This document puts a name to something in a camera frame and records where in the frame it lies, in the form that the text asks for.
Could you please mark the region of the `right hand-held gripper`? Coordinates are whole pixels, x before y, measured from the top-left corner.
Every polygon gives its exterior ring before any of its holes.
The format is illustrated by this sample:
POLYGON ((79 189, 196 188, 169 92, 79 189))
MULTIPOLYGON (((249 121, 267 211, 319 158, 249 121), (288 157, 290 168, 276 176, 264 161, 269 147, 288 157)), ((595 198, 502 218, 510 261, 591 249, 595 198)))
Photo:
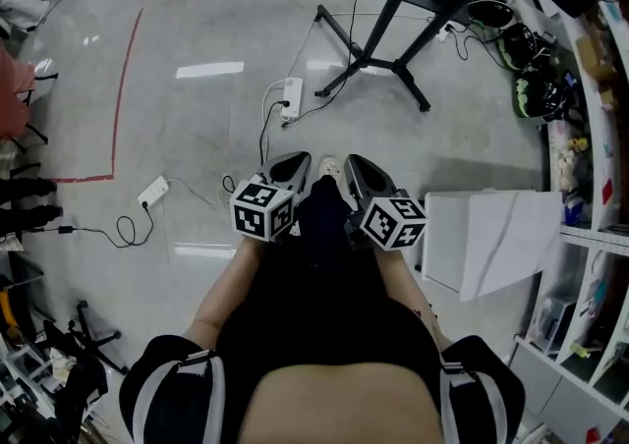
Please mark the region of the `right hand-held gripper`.
POLYGON ((385 251, 417 244, 428 224, 428 215, 417 199, 406 190, 397 190, 381 168, 359 154, 348 155, 344 174, 349 195, 356 203, 356 210, 346 220, 346 235, 353 250, 365 249, 368 242, 385 251))

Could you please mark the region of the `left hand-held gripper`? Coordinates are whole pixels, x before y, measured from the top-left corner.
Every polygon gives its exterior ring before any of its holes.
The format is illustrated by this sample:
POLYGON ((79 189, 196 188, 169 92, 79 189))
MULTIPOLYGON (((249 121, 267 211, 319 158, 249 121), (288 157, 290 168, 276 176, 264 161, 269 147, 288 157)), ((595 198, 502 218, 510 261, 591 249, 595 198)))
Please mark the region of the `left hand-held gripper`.
POLYGON ((233 230, 263 242, 274 242, 290 231, 311 164, 306 151, 285 153, 267 160, 257 174, 242 180, 229 199, 233 230))

